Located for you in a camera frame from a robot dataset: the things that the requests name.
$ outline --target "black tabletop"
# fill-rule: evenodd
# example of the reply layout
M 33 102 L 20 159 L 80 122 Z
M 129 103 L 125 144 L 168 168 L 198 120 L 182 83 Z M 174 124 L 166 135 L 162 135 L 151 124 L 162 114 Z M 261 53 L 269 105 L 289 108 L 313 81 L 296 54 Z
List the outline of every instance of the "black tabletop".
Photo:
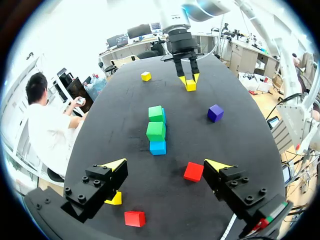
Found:
M 193 92 L 186 91 L 174 63 L 161 57 L 125 64 L 107 83 L 76 139 L 64 185 L 80 181 L 92 164 L 122 158 L 128 177 L 119 189 L 122 205 L 104 204 L 85 224 L 125 240 L 219 239 L 232 211 L 203 178 L 183 178 L 188 162 L 203 165 L 204 159 L 242 166 L 270 195 L 284 195 L 280 155 L 254 100 L 215 57 L 199 60 L 198 67 Z M 191 79 L 189 63 L 183 68 Z M 152 80 L 141 80 L 145 71 Z M 224 109 L 216 123 L 207 119 L 214 104 Z M 166 112 L 167 154 L 153 156 L 146 131 L 148 108 L 157 105 Z M 145 212 L 146 225 L 126 226 L 126 211 Z M 230 234 L 234 239 L 239 232 Z

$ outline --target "blue cube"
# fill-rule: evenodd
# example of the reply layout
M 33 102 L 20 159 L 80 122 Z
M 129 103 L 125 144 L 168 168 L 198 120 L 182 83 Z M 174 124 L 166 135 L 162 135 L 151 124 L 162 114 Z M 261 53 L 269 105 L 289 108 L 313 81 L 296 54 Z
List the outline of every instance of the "blue cube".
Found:
M 216 104 L 209 108 L 208 117 L 211 119 L 212 122 L 215 123 L 222 118 L 224 112 L 225 111 Z
M 165 155 L 167 153 L 166 141 L 151 141 L 149 150 L 152 155 Z
M 162 108 L 162 114 L 163 114 L 163 118 L 164 118 L 164 124 L 167 123 L 167 119 L 166 119 L 166 112 L 165 112 L 165 109 Z

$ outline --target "green cube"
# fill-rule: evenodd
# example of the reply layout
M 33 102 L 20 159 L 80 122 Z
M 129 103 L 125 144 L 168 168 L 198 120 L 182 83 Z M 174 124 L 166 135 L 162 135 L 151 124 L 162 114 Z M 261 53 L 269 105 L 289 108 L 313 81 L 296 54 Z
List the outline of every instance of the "green cube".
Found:
M 163 142 L 166 136 L 166 126 L 163 121 L 151 121 L 146 129 L 146 136 L 150 142 Z
M 161 105 L 149 107 L 149 120 L 150 122 L 165 122 Z

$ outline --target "plastic bag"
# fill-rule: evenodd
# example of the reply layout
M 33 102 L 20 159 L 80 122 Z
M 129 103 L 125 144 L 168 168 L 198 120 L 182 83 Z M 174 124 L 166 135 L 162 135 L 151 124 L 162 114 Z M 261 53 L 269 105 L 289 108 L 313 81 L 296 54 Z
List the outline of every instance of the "plastic bag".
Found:
M 89 94 L 90 98 L 95 101 L 101 91 L 105 88 L 106 84 L 107 80 L 105 77 L 93 77 L 90 83 L 84 86 L 84 89 Z

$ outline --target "purple cube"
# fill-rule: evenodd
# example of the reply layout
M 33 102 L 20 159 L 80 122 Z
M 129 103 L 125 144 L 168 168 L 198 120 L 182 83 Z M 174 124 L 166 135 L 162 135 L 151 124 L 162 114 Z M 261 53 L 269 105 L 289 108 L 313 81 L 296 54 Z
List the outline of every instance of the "purple cube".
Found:
M 225 111 L 216 104 L 209 108 L 208 117 L 211 119 L 212 122 L 215 123 L 222 118 L 224 112 Z

